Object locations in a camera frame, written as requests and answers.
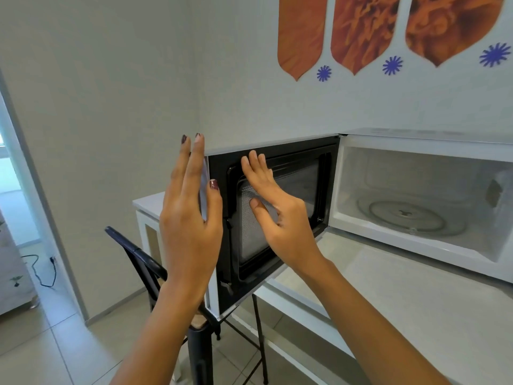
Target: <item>microwave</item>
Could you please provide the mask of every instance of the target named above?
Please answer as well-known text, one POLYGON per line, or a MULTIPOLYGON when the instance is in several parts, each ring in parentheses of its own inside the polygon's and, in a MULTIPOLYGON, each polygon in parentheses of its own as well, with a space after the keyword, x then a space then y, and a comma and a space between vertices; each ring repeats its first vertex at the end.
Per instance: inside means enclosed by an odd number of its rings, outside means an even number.
MULTIPOLYGON (((252 149, 305 201, 314 236, 331 226, 513 282, 513 138, 365 128, 205 154, 202 189, 215 178, 223 197, 221 251, 205 295, 218 319, 283 264, 249 207, 259 195, 240 159, 252 149)), ((206 219, 203 192, 200 208, 206 219)))

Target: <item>power cord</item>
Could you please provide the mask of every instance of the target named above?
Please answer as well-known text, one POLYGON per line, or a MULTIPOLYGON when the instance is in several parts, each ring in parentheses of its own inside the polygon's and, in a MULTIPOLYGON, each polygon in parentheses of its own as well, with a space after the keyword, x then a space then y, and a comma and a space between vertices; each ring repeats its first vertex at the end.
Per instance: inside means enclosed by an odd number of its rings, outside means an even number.
POLYGON ((53 265, 53 282, 52 282, 51 285, 45 285, 45 284, 42 283, 41 278, 39 277, 39 275, 35 271, 35 267, 34 267, 36 262, 39 260, 39 255, 37 255, 37 254, 30 254, 30 255, 23 255, 22 256, 22 258, 26 258, 26 257, 36 257, 34 263, 31 265, 31 267, 32 267, 32 270, 34 270, 34 274, 35 274, 36 278, 39 280, 39 284, 41 284, 41 286, 45 286, 45 287, 53 287, 55 285, 55 280, 57 279, 57 269, 55 268, 55 258, 54 257, 50 257, 50 262, 53 265))

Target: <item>chipped nail polish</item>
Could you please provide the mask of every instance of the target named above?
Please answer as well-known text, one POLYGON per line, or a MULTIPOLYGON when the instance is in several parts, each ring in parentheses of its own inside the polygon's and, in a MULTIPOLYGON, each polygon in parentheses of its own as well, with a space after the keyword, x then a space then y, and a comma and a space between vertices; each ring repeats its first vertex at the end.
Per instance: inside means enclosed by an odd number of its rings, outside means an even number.
POLYGON ((219 190, 219 185, 217 184, 217 180, 210 180, 210 189, 219 190))

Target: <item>person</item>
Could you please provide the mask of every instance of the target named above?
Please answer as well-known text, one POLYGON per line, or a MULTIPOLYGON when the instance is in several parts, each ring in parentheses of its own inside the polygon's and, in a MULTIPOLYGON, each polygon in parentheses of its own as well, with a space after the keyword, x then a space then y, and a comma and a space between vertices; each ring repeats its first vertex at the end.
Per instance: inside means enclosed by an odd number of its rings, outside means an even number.
MULTIPOLYGON (((168 385, 183 338, 212 275, 223 227, 223 203, 215 179, 209 181, 207 221, 197 195, 205 139, 183 136, 160 215, 168 280, 131 353, 111 385, 168 385)), ((265 156, 251 151, 241 159, 249 183, 279 214, 275 223, 257 199, 250 206, 273 251, 298 274, 324 305, 340 335, 374 385, 449 384, 324 258, 313 237, 305 203, 274 181, 265 156)))

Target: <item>hand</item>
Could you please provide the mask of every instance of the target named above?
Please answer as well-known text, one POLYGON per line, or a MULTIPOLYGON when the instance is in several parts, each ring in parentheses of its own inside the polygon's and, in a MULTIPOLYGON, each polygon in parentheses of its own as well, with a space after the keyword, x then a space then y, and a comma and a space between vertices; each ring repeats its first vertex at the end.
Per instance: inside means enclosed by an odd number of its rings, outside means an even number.
POLYGON ((182 147, 164 196, 160 232, 165 248, 168 280, 172 291, 201 303, 212 276, 223 236, 223 201, 216 180, 207 184, 207 215, 203 221, 198 203, 205 138, 182 138, 182 147))
POLYGON ((273 171, 267 168, 265 156, 257 156, 252 150, 249 159, 243 156, 240 163, 253 189, 278 212, 278 223, 275 223, 260 200, 252 199, 249 203, 276 255, 298 273, 307 271, 324 259, 313 237, 305 202, 278 186, 273 171))

